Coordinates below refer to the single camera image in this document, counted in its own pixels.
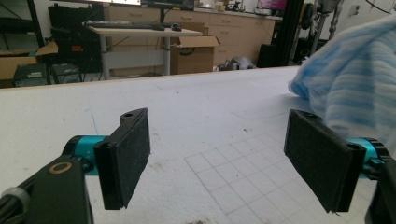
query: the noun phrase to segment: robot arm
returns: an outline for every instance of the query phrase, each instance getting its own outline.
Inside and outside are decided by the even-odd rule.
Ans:
[[[149,154],[146,108],[121,115],[110,136],[75,136],[60,157],[3,193],[0,223],[93,223],[85,174],[99,174],[106,210],[126,208]]]

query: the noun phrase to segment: white table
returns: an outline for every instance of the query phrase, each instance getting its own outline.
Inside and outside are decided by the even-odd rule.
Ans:
[[[198,36],[202,35],[200,32],[183,29],[181,32],[172,31],[171,28],[165,28],[164,31],[154,31],[148,29],[103,29],[93,28],[89,29],[99,34],[101,51],[102,51],[102,66],[105,80],[110,79],[110,69],[138,67],[138,66],[152,66],[163,64],[163,72],[166,76],[170,75],[170,37],[180,36]],[[106,37],[107,36],[130,36],[130,37],[163,37],[163,50],[145,50],[145,51],[107,51]]]
[[[58,157],[74,135],[109,135],[148,108],[151,155],[128,209],[95,223],[363,223],[376,182],[360,180],[349,213],[326,214],[283,154],[297,67],[0,90],[0,191]]]

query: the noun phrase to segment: grid pattern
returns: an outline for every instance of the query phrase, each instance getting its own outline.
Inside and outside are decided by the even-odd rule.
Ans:
[[[284,155],[283,140],[267,134],[185,160],[235,224],[363,223],[375,187],[360,180],[349,212],[326,214]]]

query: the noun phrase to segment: light blue towel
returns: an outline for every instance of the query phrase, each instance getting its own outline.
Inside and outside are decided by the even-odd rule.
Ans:
[[[337,133],[376,138],[396,155],[396,15],[337,35],[289,89]]]

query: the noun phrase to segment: cardboard box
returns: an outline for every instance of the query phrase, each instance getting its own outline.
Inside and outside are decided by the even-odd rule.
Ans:
[[[230,0],[217,0],[216,1],[216,5],[223,5],[223,6],[228,6],[230,4]]]
[[[181,23],[183,29],[204,32],[203,23]],[[181,45],[171,48],[171,75],[205,73],[213,71],[214,47],[219,45],[215,36],[173,38],[172,44]]]
[[[216,11],[225,11],[225,6],[223,6],[223,5],[215,5],[215,10]]]
[[[12,79],[19,64],[38,63],[38,58],[42,55],[57,53],[58,47],[55,42],[49,43],[41,49],[38,49],[35,56],[27,57],[26,54],[21,54],[20,51],[9,51],[1,54],[6,57],[0,57],[0,89],[13,87]]]

